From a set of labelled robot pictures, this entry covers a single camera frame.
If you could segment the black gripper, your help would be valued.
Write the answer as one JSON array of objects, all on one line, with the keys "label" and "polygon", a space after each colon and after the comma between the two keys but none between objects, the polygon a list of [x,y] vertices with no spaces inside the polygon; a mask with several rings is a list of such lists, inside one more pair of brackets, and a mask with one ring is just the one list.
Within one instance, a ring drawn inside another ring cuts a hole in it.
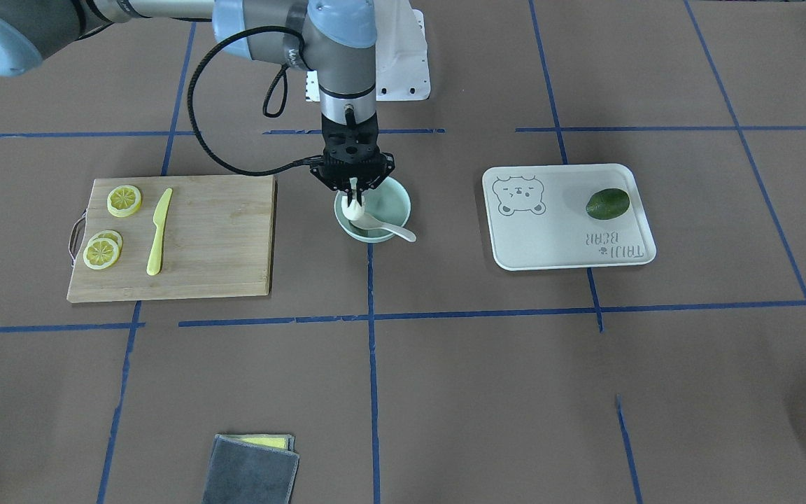
[{"label": "black gripper", "polygon": [[377,115],[362,123],[346,125],[322,117],[323,155],[310,172],[330,190],[337,192],[340,205],[349,205],[350,193],[359,207],[365,206],[365,192],[378,185],[395,169],[393,154],[378,147]]}]

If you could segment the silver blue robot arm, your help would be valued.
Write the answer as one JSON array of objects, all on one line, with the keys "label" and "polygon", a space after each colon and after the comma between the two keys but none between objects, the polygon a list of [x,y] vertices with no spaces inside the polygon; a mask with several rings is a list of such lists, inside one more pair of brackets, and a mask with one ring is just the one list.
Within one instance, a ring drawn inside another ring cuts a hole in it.
[{"label": "silver blue robot arm", "polygon": [[[207,25],[214,35],[185,95],[193,136],[212,162],[239,176],[306,167],[346,203],[364,203],[393,172],[393,154],[379,146],[379,31],[372,1],[0,1],[0,76],[22,76],[112,27],[137,34],[165,25]],[[313,71],[320,153],[266,170],[237,168],[221,159],[204,139],[195,111],[199,78],[221,54],[274,64],[276,85],[287,83],[289,71]]]}]

